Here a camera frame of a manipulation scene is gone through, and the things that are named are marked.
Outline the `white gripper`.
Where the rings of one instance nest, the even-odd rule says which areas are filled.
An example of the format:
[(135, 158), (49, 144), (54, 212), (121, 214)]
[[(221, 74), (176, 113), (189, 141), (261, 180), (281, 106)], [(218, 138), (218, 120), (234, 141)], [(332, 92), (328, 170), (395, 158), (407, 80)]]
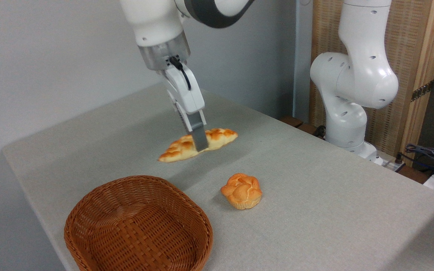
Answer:
[(174, 109), (179, 114), (186, 132), (192, 136), (196, 151), (207, 149), (209, 143), (205, 133), (206, 120), (202, 111), (205, 102), (193, 72), (183, 64), (183, 71), (170, 65), (166, 70), (161, 70), (160, 74), (170, 84)]

